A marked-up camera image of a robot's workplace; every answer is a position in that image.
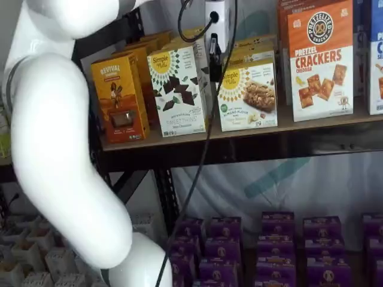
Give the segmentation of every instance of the cracker image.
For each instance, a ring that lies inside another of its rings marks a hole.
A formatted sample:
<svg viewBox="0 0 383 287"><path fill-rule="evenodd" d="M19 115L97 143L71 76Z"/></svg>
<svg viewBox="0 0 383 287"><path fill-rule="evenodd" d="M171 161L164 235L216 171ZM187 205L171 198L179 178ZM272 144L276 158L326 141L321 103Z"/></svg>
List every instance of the cracker image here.
<svg viewBox="0 0 383 287"><path fill-rule="evenodd" d="M333 81L335 84L342 86L346 77L347 67L343 65L336 65L334 70Z"/></svg>
<svg viewBox="0 0 383 287"><path fill-rule="evenodd" d="M267 85L250 81L245 87L244 102L261 111L272 112L275 109L275 92Z"/></svg>
<svg viewBox="0 0 383 287"><path fill-rule="evenodd" d="M299 98L302 109L305 109L314 104L309 88L301 88L299 90Z"/></svg>
<svg viewBox="0 0 383 287"><path fill-rule="evenodd" d="M315 95L320 93L321 90L321 80L319 78L319 75L316 74L314 76L311 76L307 79L307 83L309 84L309 90L311 95Z"/></svg>
<svg viewBox="0 0 383 287"><path fill-rule="evenodd" d="M334 82L329 79L324 79L318 96L321 99L329 100L331 96L331 92L333 91L333 88L334 88Z"/></svg>

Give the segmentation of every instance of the text pretzel crackers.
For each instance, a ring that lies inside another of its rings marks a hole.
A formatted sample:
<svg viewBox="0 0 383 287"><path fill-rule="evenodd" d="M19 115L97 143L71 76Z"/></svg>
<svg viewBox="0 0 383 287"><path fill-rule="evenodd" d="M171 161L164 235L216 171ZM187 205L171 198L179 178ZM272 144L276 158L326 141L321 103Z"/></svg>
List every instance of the text pretzel crackers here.
<svg viewBox="0 0 383 287"><path fill-rule="evenodd" d="M353 113L352 0L287 16L294 121Z"/></svg>

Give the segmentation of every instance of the purple snack box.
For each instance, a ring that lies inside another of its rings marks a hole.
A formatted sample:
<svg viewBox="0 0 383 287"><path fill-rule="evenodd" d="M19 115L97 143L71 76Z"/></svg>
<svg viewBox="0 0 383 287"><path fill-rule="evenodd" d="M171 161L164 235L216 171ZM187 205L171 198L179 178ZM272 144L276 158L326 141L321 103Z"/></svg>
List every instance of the purple snack box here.
<svg viewBox="0 0 383 287"><path fill-rule="evenodd" d="M307 258L307 280L309 287L350 287L351 268L342 257Z"/></svg>
<svg viewBox="0 0 383 287"><path fill-rule="evenodd" d="M261 234L258 236L257 252L278 254L294 254L293 236L289 234Z"/></svg>
<svg viewBox="0 0 383 287"><path fill-rule="evenodd" d="M257 276L253 287L295 287L295 283L289 278L272 278L269 276Z"/></svg>
<svg viewBox="0 0 383 287"><path fill-rule="evenodd" d="M304 237L342 236L342 224L338 216L303 219Z"/></svg>
<svg viewBox="0 0 383 287"><path fill-rule="evenodd" d="M307 257L343 256L345 254L345 242L343 238L338 236L306 239L305 252Z"/></svg>
<svg viewBox="0 0 383 287"><path fill-rule="evenodd" d="M272 256L260 254L257 259L257 275L270 278L290 279L296 283L296 266L293 255Z"/></svg>
<svg viewBox="0 0 383 287"><path fill-rule="evenodd" d="M174 252L171 253L169 260L172 265L173 274L183 276L185 286L191 286L196 278L196 266L194 264L193 254Z"/></svg>
<svg viewBox="0 0 383 287"><path fill-rule="evenodd" d="M275 234L294 234L294 213L262 212L262 232Z"/></svg>
<svg viewBox="0 0 383 287"><path fill-rule="evenodd" d="M237 263L233 260L204 258L199 264L199 274L202 280L214 280L238 287Z"/></svg>

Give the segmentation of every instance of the cardboard box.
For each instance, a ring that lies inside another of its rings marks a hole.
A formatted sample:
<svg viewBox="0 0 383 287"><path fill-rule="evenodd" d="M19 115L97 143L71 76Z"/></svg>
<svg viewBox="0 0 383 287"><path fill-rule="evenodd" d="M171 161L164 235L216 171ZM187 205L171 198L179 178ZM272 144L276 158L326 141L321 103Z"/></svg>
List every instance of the cardboard box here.
<svg viewBox="0 0 383 287"><path fill-rule="evenodd" d="M0 286L22 287L24 278L21 264L0 262Z"/></svg>
<svg viewBox="0 0 383 287"><path fill-rule="evenodd" d="M371 115L383 113L383 4L380 0L366 3L369 27L369 96Z"/></svg>
<svg viewBox="0 0 383 287"><path fill-rule="evenodd" d="M218 108L223 132L277 126L273 59L229 66Z"/></svg>
<svg viewBox="0 0 383 287"><path fill-rule="evenodd" d="M134 54L92 64L93 80L111 143L146 139L150 128Z"/></svg>
<svg viewBox="0 0 383 287"><path fill-rule="evenodd" d="M345 255L345 242L341 237L316 238L305 240L307 257L312 256L343 256Z"/></svg>
<svg viewBox="0 0 383 287"><path fill-rule="evenodd" d="M54 282L64 274L77 272L73 252L70 249L53 248L45 256L45 261Z"/></svg>
<svg viewBox="0 0 383 287"><path fill-rule="evenodd" d="M294 121L352 114L352 0L287 18Z"/></svg>
<svg viewBox="0 0 383 287"><path fill-rule="evenodd" d="M257 275L271 278L283 278L296 283L296 265L294 256L270 256L261 254L257 259Z"/></svg>
<svg viewBox="0 0 383 287"><path fill-rule="evenodd" d="M304 218L303 235L305 238L342 236L342 224L338 216Z"/></svg>
<svg viewBox="0 0 383 287"><path fill-rule="evenodd" d="M351 268L344 258L307 258L309 286L352 286Z"/></svg>
<svg viewBox="0 0 383 287"><path fill-rule="evenodd" d="M238 287L237 267L234 261L222 258L204 258L199 264L199 274L202 280L213 280L223 282L226 286Z"/></svg>
<svg viewBox="0 0 383 287"><path fill-rule="evenodd" d="M294 212L262 212L262 232L294 234Z"/></svg>
<svg viewBox="0 0 383 287"><path fill-rule="evenodd" d="M171 253L169 257L172 264L172 271L175 275L184 278L185 285L191 286L196 277L196 266L192 254Z"/></svg>
<svg viewBox="0 0 383 287"><path fill-rule="evenodd" d="M148 56L163 137L206 132L204 83L193 44Z"/></svg>
<svg viewBox="0 0 383 287"><path fill-rule="evenodd" d="M258 236L257 252L273 255L294 254L293 236L289 234L261 234Z"/></svg>
<svg viewBox="0 0 383 287"><path fill-rule="evenodd" d="M32 272L24 279L22 287L53 287L53 281L48 272Z"/></svg>

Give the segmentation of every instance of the food box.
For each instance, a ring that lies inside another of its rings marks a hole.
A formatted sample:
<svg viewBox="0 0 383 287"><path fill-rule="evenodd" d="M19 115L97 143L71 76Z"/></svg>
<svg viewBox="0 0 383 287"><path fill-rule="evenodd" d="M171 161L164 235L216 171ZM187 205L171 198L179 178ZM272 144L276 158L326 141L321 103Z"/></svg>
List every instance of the food box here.
<svg viewBox="0 0 383 287"><path fill-rule="evenodd" d="M305 218L303 235L305 238L342 236L342 224L338 216Z"/></svg>
<svg viewBox="0 0 383 287"><path fill-rule="evenodd" d="M352 114L352 0L287 17L294 121Z"/></svg>
<svg viewBox="0 0 383 287"><path fill-rule="evenodd" d="M277 126L273 59L229 66L218 107L223 132Z"/></svg>
<svg viewBox="0 0 383 287"><path fill-rule="evenodd" d="M369 96L371 115L383 113L383 3L369 0L366 14L369 15Z"/></svg>
<svg viewBox="0 0 383 287"><path fill-rule="evenodd" d="M194 45L176 47L148 56L151 81L163 137L206 132L206 99Z"/></svg>
<svg viewBox="0 0 383 287"><path fill-rule="evenodd" d="M262 212L262 232L294 234L294 212Z"/></svg>
<svg viewBox="0 0 383 287"><path fill-rule="evenodd" d="M340 257L307 258L307 280L309 286L352 286L351 268L346 259Z"/></svg>
<svg viewBox="0 0 383 287"><path fill-rule="evenodd" d="M293 236L289 234L261 234L258 236L257 252L272 255L294 254Z"/></svg>
<svg viewBox="0 0 383 287"><path fill-rule="evenodd" d="M92 74L109 142L147 138L150 128L135 54L97 61Z"/></svg>

